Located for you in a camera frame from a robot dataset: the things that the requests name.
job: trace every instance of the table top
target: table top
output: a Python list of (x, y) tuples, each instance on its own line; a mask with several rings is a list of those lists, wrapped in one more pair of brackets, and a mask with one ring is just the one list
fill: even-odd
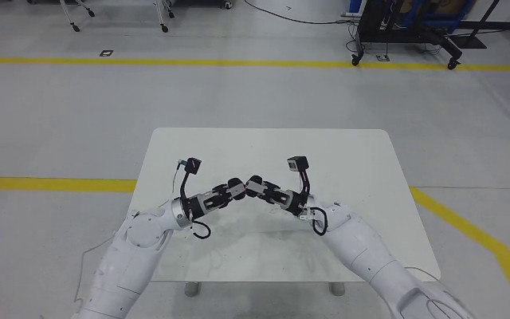
[[(436, 277), (440, 270), (391, 141), (382, 130), (158, 128), (143, 161), (130, 210), (175, 198), (183, 177), (178, 160), (202, 161), (186, 193), (205, 192), (228, 179), (252, 175), (281, 189), (300, 189), (286, 159), (307, 156), (311, 193), (354, 208), (404, 265)], [(202, 219), (212, 235), (201, 240), (176, 231), (152, 281), (360, 282), (313, 233), (276, 205), (246, 197)], [(416, 271), (416, 277), (429, 281)]]

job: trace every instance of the black stand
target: black stand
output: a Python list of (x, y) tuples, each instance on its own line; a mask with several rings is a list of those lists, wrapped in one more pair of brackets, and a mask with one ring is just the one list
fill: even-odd
[(448, 63), (448, 69), (455, 69), (459, 64), (458, 59), (462, 55), (460, 51), (441, 31), (431, 29), (422, 25), (422, 20), (428, 12), (431, 0), (425, 0), (416, 14), (414, 24), (402, 30), (393, 30), (397, 16), (404, 0), (398, 0), (393, 11), (388, 18), (388, 23), (384, 30), (380, 29), (381, 23), (385, 18), (386, 4), (393, 0), (367, 0), (365, 10), (359, 20), (358, 29), (355, 35), (356, 54), (352, 54), (352, 64), (358, 65), (363, 58), (362, 43), (430, 43), (431, 45), (440, 45), (452, 57)]
[[(483, 25), (487, 21), (488, 16), (492, 13), (494, 8), (496, 8), (499, 1), (500, 0), (494, 0), (492, 2), (491, 6), (487, 9), (487, 12), (485, 12), (484, 16), (481, 18), (479, 26)], [(480, 31), (479, 26), (475, 28), (469, 36), (452, 36), (450, 39), (452, 39), (453, 43), (461, 49), (487, 49), (487, 46), (476, 37), (478, 31)]]

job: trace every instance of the gray floor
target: gray floor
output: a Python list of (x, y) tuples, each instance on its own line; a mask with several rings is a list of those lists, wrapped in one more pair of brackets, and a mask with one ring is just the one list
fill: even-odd
[[(344, 2), (257, 4), (335, 20)], [(0, 57), (349, 61), (346, 26), (306, 26), (257, 12), (176, 8), (161, 33), (151, 2), (71, 6), (0, 2)], [(508, 33), (488, 34), (466, 64), (510, 64)], [(373, 45), (367, 61), (385, 46)], [(394, 62), (444, 63), (390, 45)], [(0, 65), (0, 176), (135, 179), (157, 127), (381, 128), (409, 185), (510, 246), (509, 73), (373, 69)], [(130, 195), (0, 192), (0, 318), (68, 318), (80, 254), (119, 226)], [(510, 286), (490, 252), (418, 208), (447, 286), (479, 317), (507, 319)], [(82, 295), (101, 251), (85, 263)], [(366, 284), (151, 283), (129, 318), (388, 318)]]

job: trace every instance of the yellow floor line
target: yellow floor line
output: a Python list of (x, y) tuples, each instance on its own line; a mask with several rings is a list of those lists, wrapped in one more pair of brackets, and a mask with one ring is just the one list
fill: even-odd
[[(111, 59), (72, 57), (0, 57), (4, 65), (124, 65), (124, 66), (223, 66), (310, 69), (355, 69), (350, 61), (272, 61), (272, 60), (169, 60)], [(361, 62), (357, 69), (448, 71), (446, 64)], [(458, 71), (510, 72), (510, 65), (459, 65)]]
[(491, 235), (485, 233), (417, 188), (410, 187), (410, 190), (416, 203), (459, 230), (468, 238), (471, 238), (474, 242), (483, 246), (486, 250), (492, 252), (499, 262), (505, 277), (510, 282), (510, 250), (502, 242), (494, 239)]
[[(86, 191), (132, 193), (135, 179), (52, 179), (26, 177), (0, 177), (0, 191)], [(472, 223), (443, 206), (415, 187), (410, 187), (414, 201), (462, 234), (491, 251), (510, 282), (510, 250)]]
[(40, 179), (0, 177), (0, 191), (99, 191), (132, 193), (134, 179)]

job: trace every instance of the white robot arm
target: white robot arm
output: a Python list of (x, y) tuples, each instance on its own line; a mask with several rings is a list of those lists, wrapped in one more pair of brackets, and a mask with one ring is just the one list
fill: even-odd
[(353, 273), (368, 282), (386, 302), (394, 319), (454, 318), (474, 316), (450, 293), (425, 285), (391, 255), (381, 236), (358, 214), (341, 203), (320, 205), (310, 195), (304, 156), (288, 159), (291, 171), (298, 171), (301, 193), (282, 191), (277, 185), (253, 176), (246, 194), (281, 206), (302, 220), (310, 220), (333, 254)]
[(245, 197), (243, 182), (231, 179), (228, 184), (218, 185), (212, 191), (187, 198), (184, 191), (187, 178), (189, 174), (197, 173), (200, 163), (194, 158), (182, 162), (186, 175), (179, 198), (165, 206), (127, 215), (100, 261), (88, 299), (73, 318), (125, 318), (151, 280), (174, 230), (199, 224), (208, 230), (208, 234), (194, 235), (207, 238), (210, 228), (196, 219), (226, 207), (232, 199)]

